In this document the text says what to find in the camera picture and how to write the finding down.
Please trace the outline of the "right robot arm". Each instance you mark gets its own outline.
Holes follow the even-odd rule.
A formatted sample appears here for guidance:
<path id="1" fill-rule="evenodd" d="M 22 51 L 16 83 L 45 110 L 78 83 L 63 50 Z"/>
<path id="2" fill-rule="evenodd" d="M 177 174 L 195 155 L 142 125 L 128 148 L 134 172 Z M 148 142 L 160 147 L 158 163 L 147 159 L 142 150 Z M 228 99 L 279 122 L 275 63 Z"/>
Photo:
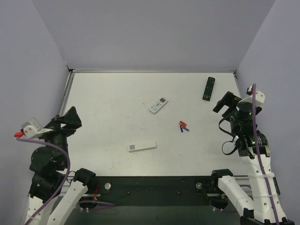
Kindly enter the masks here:
<path id="1" fill-rule="evenodd" d="M 240 216 L 242 225 L 293 225 L 287 218 L 279 199 L 276 176 L 271 169 L 270 148 L 264 134 L 257 130 L 256 115 L 262 110 L 265 95 L 249 92 L 241 99 L 227 92 L 219 100 L 213 111 L 218 113 L 224 106 L 228 109 L 222 115 L 222 121 L 230 122 L 234 148 L 229 154 L 238 152 L 246 169 L 252 195 L 237 183 L 228 169 L 214 170 L 214 187 L 224 193 Z"/>

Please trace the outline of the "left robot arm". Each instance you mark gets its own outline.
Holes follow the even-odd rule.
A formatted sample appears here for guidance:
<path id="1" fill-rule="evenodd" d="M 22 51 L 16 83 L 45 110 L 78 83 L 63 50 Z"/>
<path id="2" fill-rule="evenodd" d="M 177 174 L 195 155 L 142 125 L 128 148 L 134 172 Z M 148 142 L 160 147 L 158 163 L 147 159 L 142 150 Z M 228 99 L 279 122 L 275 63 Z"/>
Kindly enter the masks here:
<path id="1" fill-rule="evenodd" d="M 81 126 L 74 106 L 64 115 L 52 118 L 45 127 L 35 118 L 22 125 L 24 140 L 41 145 L 31 155 L 30 170 L 34 176 L 25 224 L 63 225 L 82 195 L 95 190 L 95 173 L 81 168 L 75 172 L 70 188 L 55 205 L 70 172 L 67 138 Z"/>

